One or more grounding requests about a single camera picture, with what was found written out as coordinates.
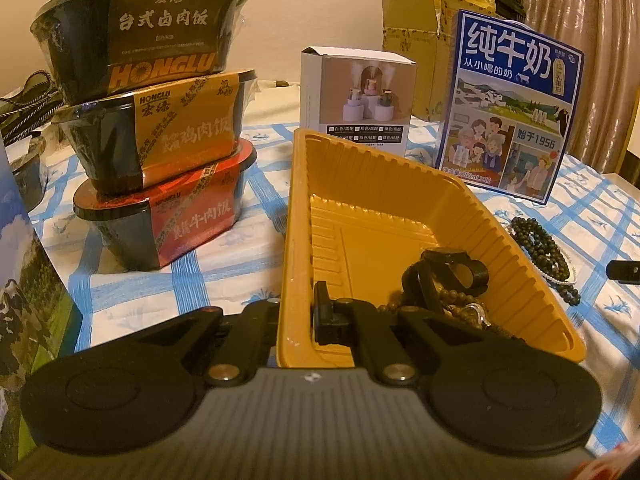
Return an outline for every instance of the white box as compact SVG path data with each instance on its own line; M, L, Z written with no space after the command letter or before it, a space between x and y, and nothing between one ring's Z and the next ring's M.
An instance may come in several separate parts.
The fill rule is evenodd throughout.
M404 156L416 65L392 52L302 51L300 126Z

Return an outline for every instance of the pink curtain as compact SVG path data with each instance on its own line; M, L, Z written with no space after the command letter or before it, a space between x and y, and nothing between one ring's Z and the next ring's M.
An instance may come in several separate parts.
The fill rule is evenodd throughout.
M527 24L579 48L584 75L568 152L615 170L640 84L640 0L524 0Z

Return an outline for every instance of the tablecloth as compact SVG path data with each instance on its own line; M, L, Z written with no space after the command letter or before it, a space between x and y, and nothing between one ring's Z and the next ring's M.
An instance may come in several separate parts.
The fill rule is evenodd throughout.
M78 350L204 305L225 313L280 295L295 123L248 126L257 163L248 170L238 223L158 272L126 272L100 234L76 218L74 191L86 176L70 148L50 167L36 232L83 314ZM431 164L436 124L413 120L406 156ZM609 282L614 258L640 260L640 205L571 156L565 156L546 206L472 188L498 220L536 218L570 255L582 303L567 314L584 338L583 365L601 385L604 406L589 448L601 454L640 438L640 288Z

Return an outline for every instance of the yellow basket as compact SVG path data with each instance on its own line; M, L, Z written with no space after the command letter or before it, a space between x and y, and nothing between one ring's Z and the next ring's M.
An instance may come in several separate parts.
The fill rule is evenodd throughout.
M387 304L425 248L465 250L489 269L489 319L529 345L580 362L584 343L529 259L454 176L311 130L294 133L277 359L352 367L349 348L313 339L313 286Z

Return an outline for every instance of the box with landscape print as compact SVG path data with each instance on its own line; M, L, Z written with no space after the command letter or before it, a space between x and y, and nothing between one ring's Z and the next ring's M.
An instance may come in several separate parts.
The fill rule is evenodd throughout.
M436 166L544 204L571 132L583 54L512 23L461 10Z

